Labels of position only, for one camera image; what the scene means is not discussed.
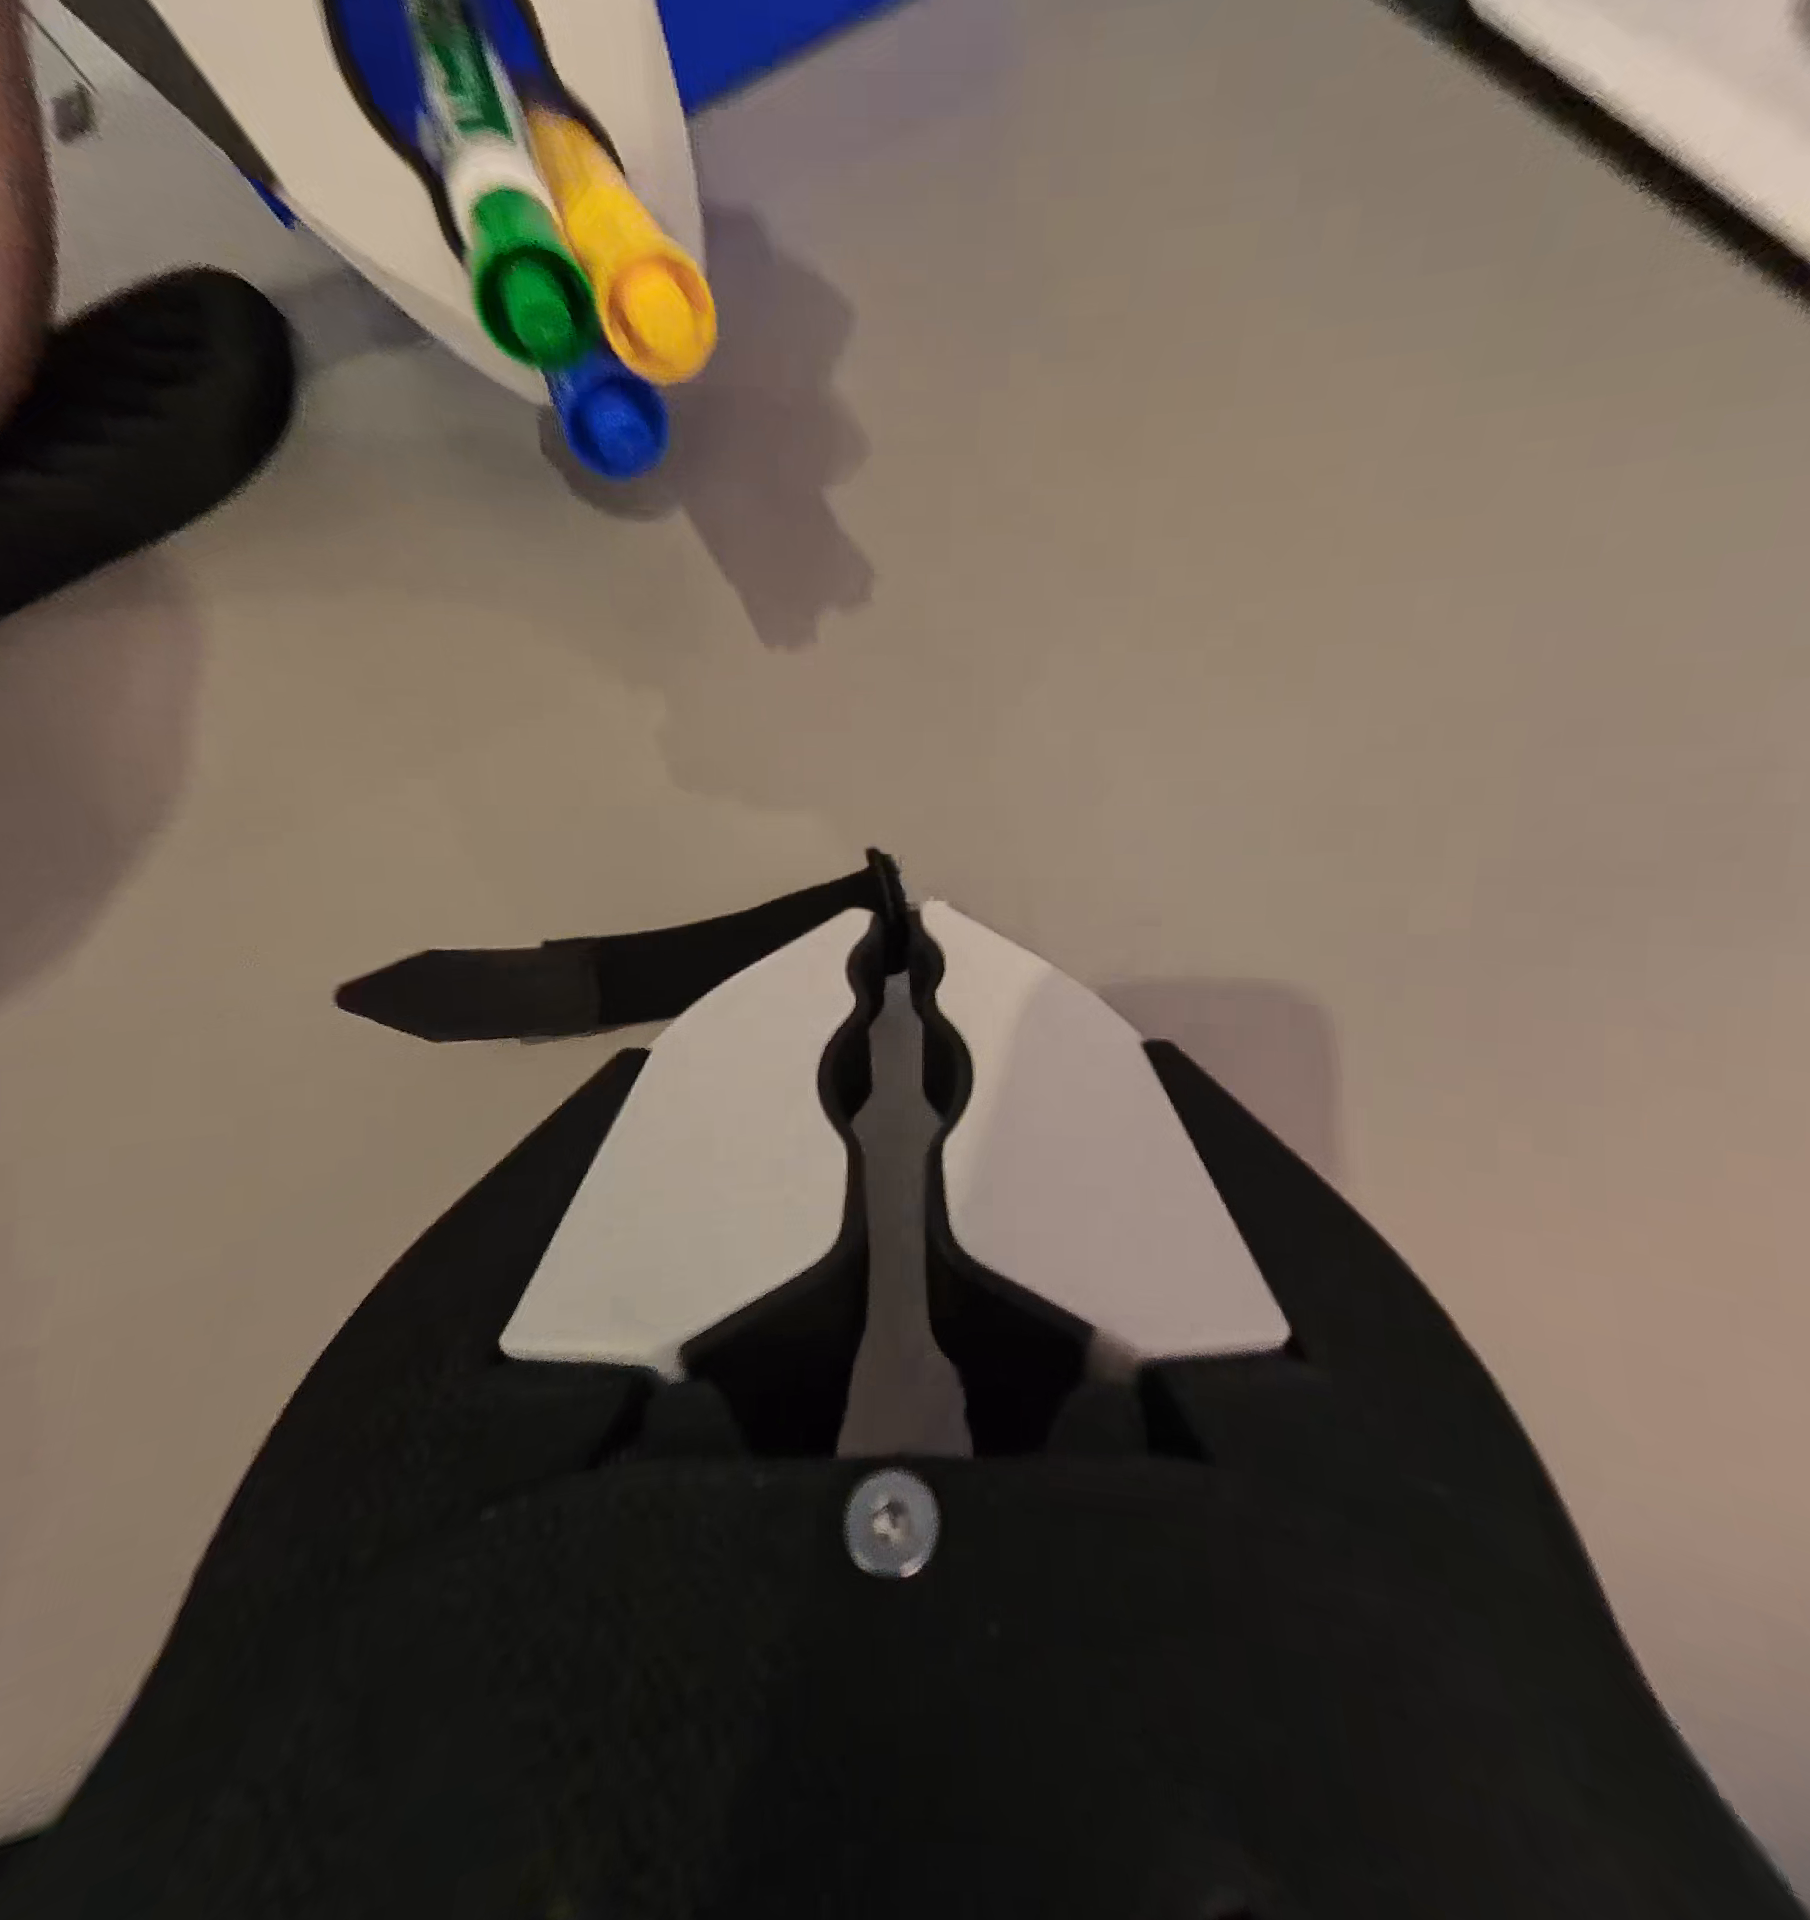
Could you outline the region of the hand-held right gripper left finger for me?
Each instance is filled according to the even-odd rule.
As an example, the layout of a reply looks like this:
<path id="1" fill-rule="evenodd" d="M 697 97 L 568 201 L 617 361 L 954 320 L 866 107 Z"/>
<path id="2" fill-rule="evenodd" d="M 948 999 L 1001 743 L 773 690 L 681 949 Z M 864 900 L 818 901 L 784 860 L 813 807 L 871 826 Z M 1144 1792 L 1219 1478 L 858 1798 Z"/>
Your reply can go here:
<path id="1" fill-rule="evenodd" d="M 833 1454 L 871 1315 L 873 910 L 712 986 L 645 1053 L 512 1311 L 515 1363 L 712 1386 L 752 1452 Z"/>

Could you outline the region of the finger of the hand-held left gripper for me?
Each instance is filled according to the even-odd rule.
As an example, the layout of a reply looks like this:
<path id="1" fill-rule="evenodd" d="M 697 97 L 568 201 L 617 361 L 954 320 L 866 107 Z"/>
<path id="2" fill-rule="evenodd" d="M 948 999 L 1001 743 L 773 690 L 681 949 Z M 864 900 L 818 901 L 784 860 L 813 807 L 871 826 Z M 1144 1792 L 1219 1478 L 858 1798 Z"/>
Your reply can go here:
<path id="1" fill-rule="evenodd" d="M 405 4 L 151 4 L 208 94 L 193 107 L 236 167 L 447 354 L 523 403 L 546 377 L 474 307 L 452 213 L 418 132 Z"/>
<path id="2" fill-rule="evenodd" d="M 658 4 L 537 4 L 559 83 L 592 114 L 630 190 L 706 267 L 691 140 Z"/>

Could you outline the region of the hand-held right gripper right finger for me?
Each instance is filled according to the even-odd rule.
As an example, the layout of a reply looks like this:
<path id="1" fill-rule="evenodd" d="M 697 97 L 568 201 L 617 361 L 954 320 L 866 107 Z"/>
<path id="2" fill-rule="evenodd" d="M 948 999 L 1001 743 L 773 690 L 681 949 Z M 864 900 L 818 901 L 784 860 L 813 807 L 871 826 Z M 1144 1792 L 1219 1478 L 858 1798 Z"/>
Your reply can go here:
<path id="1" fill-rule="evenodd" d="M 940 900 L 911 982 L 936 1120 L 924 1305 L 975 1454 L 1041 1452 L 1083 1383 L 1288 1347 L 1134 1023 Z"/>

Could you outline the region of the yellow highlighter marker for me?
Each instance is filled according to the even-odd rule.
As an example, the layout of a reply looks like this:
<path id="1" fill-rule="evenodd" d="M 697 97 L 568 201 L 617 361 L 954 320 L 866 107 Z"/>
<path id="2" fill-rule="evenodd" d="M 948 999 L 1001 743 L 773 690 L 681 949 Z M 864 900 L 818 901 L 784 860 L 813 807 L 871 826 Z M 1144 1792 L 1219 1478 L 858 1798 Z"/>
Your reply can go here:
<path id="1" fill-rule="evenodd" d="M 623 167 L 568 114 L 526 114 L 536 167 L 599 310 L 604 346 L 654 387 L 691 383 L 719 341 L 706 267 L 658 225 Z"/>

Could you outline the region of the green dry erase marker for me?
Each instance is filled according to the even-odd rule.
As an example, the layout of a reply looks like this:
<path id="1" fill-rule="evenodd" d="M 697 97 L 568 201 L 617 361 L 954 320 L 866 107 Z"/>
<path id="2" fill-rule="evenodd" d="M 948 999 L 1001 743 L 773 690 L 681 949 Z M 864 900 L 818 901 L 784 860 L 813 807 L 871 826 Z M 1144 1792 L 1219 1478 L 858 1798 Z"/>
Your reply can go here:
<path id="1" fill-rule="evenodd" d="M 462 4 L 405 4 L 421 119 L 452 213 L 477 319 L 536 370 L 564 370 L 599 346 L 592 285 L 559 230 L 517 97 Z"/>

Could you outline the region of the black elbow rest pad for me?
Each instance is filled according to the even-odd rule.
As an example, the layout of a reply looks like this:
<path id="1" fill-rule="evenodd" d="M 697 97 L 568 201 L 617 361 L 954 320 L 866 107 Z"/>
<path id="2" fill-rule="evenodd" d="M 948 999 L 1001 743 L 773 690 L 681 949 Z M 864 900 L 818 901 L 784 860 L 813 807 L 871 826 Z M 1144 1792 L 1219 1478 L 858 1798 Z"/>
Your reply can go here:
<path id="1" fill-rule="evenodd" d="M 244 493 L 293 408 L 293 330 L 240 276 L 184 267 L 57 327 L 0 426 L 0 620 Z"/>

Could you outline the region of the large blue plastic bin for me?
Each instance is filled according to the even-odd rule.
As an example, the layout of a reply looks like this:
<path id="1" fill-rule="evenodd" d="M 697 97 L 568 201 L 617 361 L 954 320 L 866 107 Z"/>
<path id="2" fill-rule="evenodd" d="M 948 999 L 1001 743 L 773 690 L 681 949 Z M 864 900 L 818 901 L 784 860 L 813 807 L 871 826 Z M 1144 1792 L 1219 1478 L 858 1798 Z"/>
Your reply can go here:
<path id="1" fill-rule="evenodd" d="M 465 12 L 474 26 L 493 39 L 507 79 L 523 94 L 552 85 L 559 107 L 587 119 L 592 132 L 612 143 L 597 97 L 568 89 L 550 60 L 550 26 L 575 12 L 597 12 L 597 4 L 467 4 Z M 652 12 L 658 17 L 663 50 L 673 70 L 677 114 L 691 115 L 792 62 L 828 35 L 884 12 L 884 4 L 654 4 Z M 409 167 L 432 205 L 443 239 L 462 254 L 465 243 L 447 205 L 430 140 L 418 132 L 421 83 L 401 4 L 319 4 L 319 22 L 331 35 L 331 60 L 342 70 L 342 85 L 355 107 L 364 107 L 390 154 Z"/>

